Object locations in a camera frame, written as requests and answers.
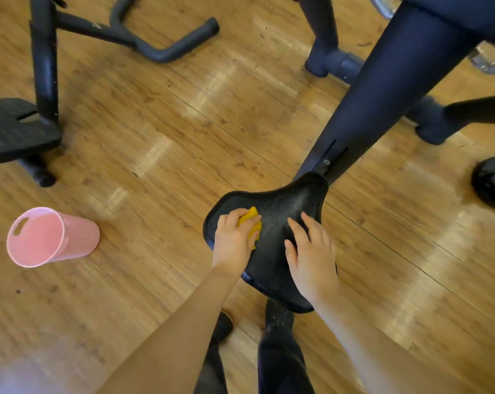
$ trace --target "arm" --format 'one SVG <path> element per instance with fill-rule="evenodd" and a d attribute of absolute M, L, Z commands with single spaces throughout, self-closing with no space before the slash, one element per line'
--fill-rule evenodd
<path fill-rule="evenodd" d="M 196 290 L 120 365 L 98 394 L 175 392 L 192 394 L 202 369 L 218 314 L 244 271 L 260 221 L 237 227 L 247 212 L 237 209 L 218 220 L 211 271 Z"/>
<path fill-rule="evenodd" d="M 291 276 L 302 295 L 336 335 L 370 394 L 460 393 L 459 383 L 419 363 L 365 320 L 339 286 L 335 245 L 322 225 L 302 214 L 308 234 L 289 219 L 297 249 L 286 241 Z"/>

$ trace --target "forearm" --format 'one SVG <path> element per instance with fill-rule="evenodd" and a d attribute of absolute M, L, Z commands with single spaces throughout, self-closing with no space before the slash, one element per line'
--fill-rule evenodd
<path fill-rule="evenodd" d="M 191 394 L 218 315 L 237 279 L 211 270 L 196 290 L 112 374 L 98 394 Z"/>
<path fill-rule="evenodd" d="M 348 352 L 370 394 L 463 392 L 453 378 L 419 363 L 367 322 L 340 294 L 325 298 L 315 309 Z"/>

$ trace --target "person's right hand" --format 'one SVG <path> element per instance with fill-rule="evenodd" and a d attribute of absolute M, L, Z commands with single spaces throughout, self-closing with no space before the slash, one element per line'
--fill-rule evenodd
<path fill-rule="evenodd" d="M 306 213 L 301 215 L 306 231 L 292 218 L 288 218 L 297 248 L 285 240 L 286 258 L 298 291 L 315 307 L 326 296 L 338 289 L 335 244 L 326 229 Z"/>

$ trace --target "person's left hand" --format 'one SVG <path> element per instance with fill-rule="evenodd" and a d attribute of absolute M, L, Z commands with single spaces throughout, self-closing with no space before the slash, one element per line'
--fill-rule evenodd
<path fill-rule="evenodd" d="M 255 245 L 258 231 L 249 236 L 262 218 L 260 215 L 245 220 L 237 227 L 238 219 L 249 210 L 238 208 L 218 219 L 213 251 L 213 271 L 238 279 L 244 272 Z"/>

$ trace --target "black pants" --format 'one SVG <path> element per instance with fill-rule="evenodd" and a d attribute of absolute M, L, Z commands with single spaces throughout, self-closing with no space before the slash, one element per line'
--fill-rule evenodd
<path fill-rule="evenodd" d="M 258 345 L 260 394 L 314 394 L 302 351 L 291 330 L 271 325 Z M 218 343 L 211 341 L 195 394 L 226 394 L 224 367 Z"/>

